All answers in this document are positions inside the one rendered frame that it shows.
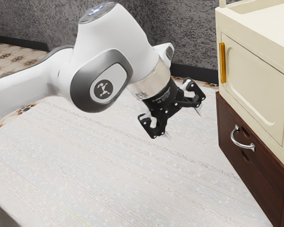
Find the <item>dark brown drawer cabinet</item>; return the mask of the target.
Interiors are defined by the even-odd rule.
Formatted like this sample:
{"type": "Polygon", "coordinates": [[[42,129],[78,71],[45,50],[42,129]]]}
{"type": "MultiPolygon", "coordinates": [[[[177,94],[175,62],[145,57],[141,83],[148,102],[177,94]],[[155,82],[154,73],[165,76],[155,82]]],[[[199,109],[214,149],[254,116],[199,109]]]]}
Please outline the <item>dark brown drawer cabinet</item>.
{"type": "Polygon", "coordinates": [[[273,227],[284,227],[284,165],[217,92],[218,142],[273,227]]]}

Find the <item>cream box with lid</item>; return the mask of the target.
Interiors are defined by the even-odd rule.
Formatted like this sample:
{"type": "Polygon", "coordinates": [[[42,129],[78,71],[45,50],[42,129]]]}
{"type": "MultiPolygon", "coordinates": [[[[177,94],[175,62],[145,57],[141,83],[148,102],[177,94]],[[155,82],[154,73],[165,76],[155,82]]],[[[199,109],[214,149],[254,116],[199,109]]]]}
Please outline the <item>cream box with lid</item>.
{"type": "Polygon", "coordinates": [[[284,0],[219,0],[219,90],[284,165],[284,0]]]}

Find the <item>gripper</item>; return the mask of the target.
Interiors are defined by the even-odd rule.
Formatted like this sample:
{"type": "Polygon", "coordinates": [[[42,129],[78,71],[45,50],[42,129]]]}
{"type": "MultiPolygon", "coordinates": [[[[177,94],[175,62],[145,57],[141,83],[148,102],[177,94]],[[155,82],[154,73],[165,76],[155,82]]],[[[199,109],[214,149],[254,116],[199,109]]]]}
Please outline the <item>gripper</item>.
{"type": "Polygon", "coordinates": [[[172,140],[166,132],[168,118],[177,113],[180,108],[194,108],[199,116],[203,116],[202,102],[205,99],[205,93],[192,79],[185,79],[181,85],[177,86],[170,78],[158,94],[142,100],[149,111],[140,114],[138,121],[152,139],[165,136],[172,140]]]}

